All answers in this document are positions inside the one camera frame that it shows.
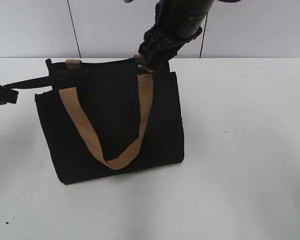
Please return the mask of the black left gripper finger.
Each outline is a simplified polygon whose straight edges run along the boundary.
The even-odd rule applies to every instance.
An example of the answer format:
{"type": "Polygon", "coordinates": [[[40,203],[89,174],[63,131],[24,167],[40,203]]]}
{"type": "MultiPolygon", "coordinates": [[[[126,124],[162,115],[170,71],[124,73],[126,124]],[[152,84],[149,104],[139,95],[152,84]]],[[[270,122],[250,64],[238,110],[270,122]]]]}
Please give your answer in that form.
{"type": "Polygon", "coordinates": [[[9,89],[3,87],[1,89],[1,100],[2,102],[9,103],[9,104],[16,104],[18,100],[19,92],[13,89],[9,89]]]}

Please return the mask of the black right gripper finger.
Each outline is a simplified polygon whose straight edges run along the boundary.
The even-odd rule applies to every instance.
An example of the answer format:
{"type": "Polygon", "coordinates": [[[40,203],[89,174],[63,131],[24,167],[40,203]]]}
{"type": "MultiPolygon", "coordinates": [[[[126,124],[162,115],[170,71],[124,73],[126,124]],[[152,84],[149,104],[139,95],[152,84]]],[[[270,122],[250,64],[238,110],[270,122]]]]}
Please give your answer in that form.
{"type": "Polygon", "coordinates": [[[142,70],[147,73],[169,73],[169,60],[164,56],[153,58],[142,57],[142,70]]]}

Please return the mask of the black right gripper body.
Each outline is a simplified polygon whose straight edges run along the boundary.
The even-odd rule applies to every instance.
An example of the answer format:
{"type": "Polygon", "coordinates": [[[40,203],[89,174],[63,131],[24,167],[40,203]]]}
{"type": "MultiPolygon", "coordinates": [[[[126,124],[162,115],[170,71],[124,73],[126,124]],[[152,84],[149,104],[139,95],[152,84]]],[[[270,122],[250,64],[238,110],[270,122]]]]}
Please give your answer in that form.
{"type": "Polygon", "coordinates": [[[178,51],[185,44],[195,40],[202,32],[203,29],[199,26],[191,37],[179,39],[154,25],[144,34],[143,43],[139,46],[138,53],[141,56],[141,62],[142,57],[151,59],[159,56],[166,57],[169,61],[178,54],[178,51]]]}

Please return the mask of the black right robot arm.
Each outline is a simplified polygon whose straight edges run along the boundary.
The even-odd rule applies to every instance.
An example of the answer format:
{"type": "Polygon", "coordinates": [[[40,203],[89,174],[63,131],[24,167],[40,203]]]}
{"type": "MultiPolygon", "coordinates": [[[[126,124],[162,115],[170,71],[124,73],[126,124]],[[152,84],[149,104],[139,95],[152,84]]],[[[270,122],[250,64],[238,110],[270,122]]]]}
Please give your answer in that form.
{"type": "Polygon", "coordinates": [[[155,23],[145,32],[138,53],[144,65],[157,71],[203,31],[201,24],[212,0],[160,0],[155,6],[155,23]]]}

